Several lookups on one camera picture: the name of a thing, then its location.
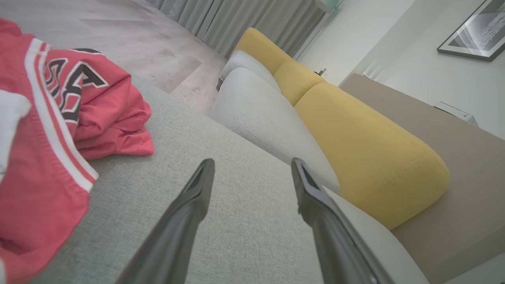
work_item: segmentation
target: picture frame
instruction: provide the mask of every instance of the picture frame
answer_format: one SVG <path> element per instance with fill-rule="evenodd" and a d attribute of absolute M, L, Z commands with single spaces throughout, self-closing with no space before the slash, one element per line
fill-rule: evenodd
<path fill-rule="evenodd" d="M 505 0 L 485 0 L 438 53 L 491 62 L 505 50 Z"/>

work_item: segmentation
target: sofa cushion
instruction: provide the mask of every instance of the sofa cushion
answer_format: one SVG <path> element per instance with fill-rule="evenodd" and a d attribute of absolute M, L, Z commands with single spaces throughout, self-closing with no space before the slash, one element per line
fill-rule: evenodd
<path fill-rule="evenodd" d="M 287 60 L 279 67 L 274 78 L 281 89 L 281 93 L 291 103 L 296 105 L 305 93 L 313 86 L 326 82 L 314 71 L 295 60 Z"/>
<path fill-rule="evenodd" d="M 445 192 L 449 170 L 428 145 L 335 85 L 296 104 L 341 182 L 341 196 L 389 229 Z"/>
<path fill-rule="evenodd" d="M 287 164 L 302 158 L 322 185 L 338 192 L 335 172 L 294 108 L 252 71 L 239 67 L 228 75 L 211 118 Z"/>
<path fill-rule="evenodd" d="M 274 76 L 272 76 L 272 73 L 270 73 L 270 71 L 268 71 L 268 69 L 263 66 L 263 64 L 261 64 L 258 60 L 256 60 L 245 51 L 238 50 L 231 55 L 230 59 L 221 71 L 219 78 L 224 81 L 226 79 L 226 76 L 228 76 L 228 74 L 230 74 L 233 69 L 238 67 L 244 67 L 251 70 L 256 75 L 265 80 L 265 82 L 269 83 L 278 92 L 281 91 L 274 79 Z"/>
<path fill-rule="evenodd" d="M 242 50 L 258 59 L 271 74 L 292 58 L 255 28 L 248 28 L 233 51 Z"/>
<path fill-rule="evenodd" d="M 91 162 L 100 178 L 89 210 L 31 283 L 114 283 L 205 158 L 216 161 L 216 173 L 186 283 L 323 283 L 312 230 L 297 213 L 290 166 L 160 89 L 132 81 L 153 111 L 146 128 L 155 153 Z M 427 283 L 388 230 L 328 194 L 396 283 Z"/>

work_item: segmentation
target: gray curtain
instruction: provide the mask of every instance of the gray curtain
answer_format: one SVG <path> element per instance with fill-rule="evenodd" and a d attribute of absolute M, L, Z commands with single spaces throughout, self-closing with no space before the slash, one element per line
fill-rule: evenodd
<path fill-rule="evenodd" d="M 324 16 L 314 0 L 148 0 L 225 57 L 254 27 L 294 56 Z"/>

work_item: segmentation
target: sofa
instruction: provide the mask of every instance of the sofa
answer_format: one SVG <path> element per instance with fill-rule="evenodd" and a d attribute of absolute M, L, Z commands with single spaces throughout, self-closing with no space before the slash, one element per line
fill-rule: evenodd
<path fill-rule="evenodd" d="M 391 231 L 428 281 L 445 283 L 504 253 L 505 140 L 366 76 L 340 88 L 428 144 L 450 171 L 442 197 Z"/>
<path fill-rule="evenodd" d="M 89 210 L 32 283 L 114 283 L 205 158 L 215 160 L 216 172 L 186 283 L 322 283 L 312 230 L 297 212 L 290 165 L 242 137 L 240 131 L 236 133 L 132 77 L 152 109 L 146 128 L 155 153 L 149 157 L 112 155 L 90 162 L 100 177 L 90 192 Z M 231 78 L 223 81 L 219 97 Z M 316 135 L 312 139 L 320 144 Z M 310 137 L 302 141 L 308 143 Z M 324 164 L 333 169 L 332 160 L 326 159 Z M 335 172 L 338 179 L 327 184 L 340 184 L 326 191 L 393 280 L 428 283 L 387 226 L 335 192 L 340 188 L 342 194 L 346 182 Z M 324 174 L 330 177 L 328 170 Z"/>
<path fill-rule="evenodd" d="M 210 117 L 290 163 L 388 229 L 432 205 L 449 171 L 423 141 L 290 58 L 254 28 L 220 75 Z"/>

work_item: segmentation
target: framed picture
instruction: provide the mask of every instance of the framed picture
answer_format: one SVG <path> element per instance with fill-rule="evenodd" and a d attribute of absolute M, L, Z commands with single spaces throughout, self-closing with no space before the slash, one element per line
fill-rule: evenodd
<path fill-rule="evenodd" d="M 439 53 L 493 61 L 505 50 L 505 0 L 486 0 L 438 48 Z"/>

